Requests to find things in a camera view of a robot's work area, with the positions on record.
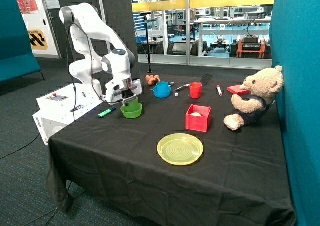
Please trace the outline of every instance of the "orange machine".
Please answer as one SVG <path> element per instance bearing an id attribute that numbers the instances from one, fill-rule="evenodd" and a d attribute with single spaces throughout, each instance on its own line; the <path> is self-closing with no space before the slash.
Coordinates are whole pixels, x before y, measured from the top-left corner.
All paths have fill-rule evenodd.
<path id="1" fill-rule="evenodd" d="M 266 43 L 259 37 L 242 37 L 239 40 L 237 54 L 238 58 L 264 59 Z"/>

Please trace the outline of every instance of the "black tablecloth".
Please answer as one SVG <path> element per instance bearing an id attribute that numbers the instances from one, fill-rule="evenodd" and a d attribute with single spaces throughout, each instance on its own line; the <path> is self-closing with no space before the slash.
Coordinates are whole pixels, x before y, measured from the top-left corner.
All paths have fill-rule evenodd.
<path id="1" fill-rule="evenodd" d="M 161 79 L 174 81 L 176 87 L 200 80 Z M 231 131 L 223 118 L 237 111 L 227 91 L 234 84 L 212 79 L 203 86 L 200 99 L 191 99 L 189 89 L 178 97 L 172 93 L 169 98 L 155 98 L 145 85 L 139 96 L 143 104 L 139 118 L 124 118 L 120 105 L 98 118 L 110 108 L 103 103 L 53 135 L 46 186 L 56 205 L 63 211 L 71 207 L 69 179 L 95 197 L 163 226 L 294 225 L 276 105 L 259 122 Z M 212 107 L 208 132 L 185 129 L 191 104 Z M 203 155 L 192 165 L 170 165 L 157 152 L 161 138 L 179 132 L 203 142 Z"/>

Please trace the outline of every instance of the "door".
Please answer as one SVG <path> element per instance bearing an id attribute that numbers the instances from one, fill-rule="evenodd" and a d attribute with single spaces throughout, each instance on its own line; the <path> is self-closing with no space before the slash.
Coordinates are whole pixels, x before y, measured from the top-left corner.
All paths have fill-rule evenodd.
<path id="1" fill-rule="evenodd" d="M 43 0 L 17 0 L 36 57 L 61 58 Z"/>

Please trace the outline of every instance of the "yellow railing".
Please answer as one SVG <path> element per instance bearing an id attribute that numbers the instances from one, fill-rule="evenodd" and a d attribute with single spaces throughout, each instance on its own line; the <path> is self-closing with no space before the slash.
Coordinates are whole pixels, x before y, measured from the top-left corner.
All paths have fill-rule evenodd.
<path id="1" fill-rule="evenodd" d="M 132 11 L 159 11 L 185 9 L 186 0 L 167 0 L 158 2 L 133 3 Z M 246 5 L 268 5 L 275 0 L 190 0 L 190 8 L 223 7 L 223 6 L 246 6 Z"/>

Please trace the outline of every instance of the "black pole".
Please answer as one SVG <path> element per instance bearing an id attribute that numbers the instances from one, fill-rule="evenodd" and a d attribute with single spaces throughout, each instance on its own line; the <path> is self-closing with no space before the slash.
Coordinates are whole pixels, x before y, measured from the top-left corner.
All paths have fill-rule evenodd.
<path id="1" fill-rule="evenodd" d="M 147 16 L 144 15 L 144 26 L 145 26 L 145 34 L 146 34 L 146 44 L 147 44 L 147 47 L 148 47 L 148 63 L 149 63 L 149 71 L 148 73 L 153 73 L 153 71 L 151 70 L 151 60 L 150 60 L 150 46 L 149 46 L 149 36 L 148 36 L 148 23 L 147 23 Z"/>

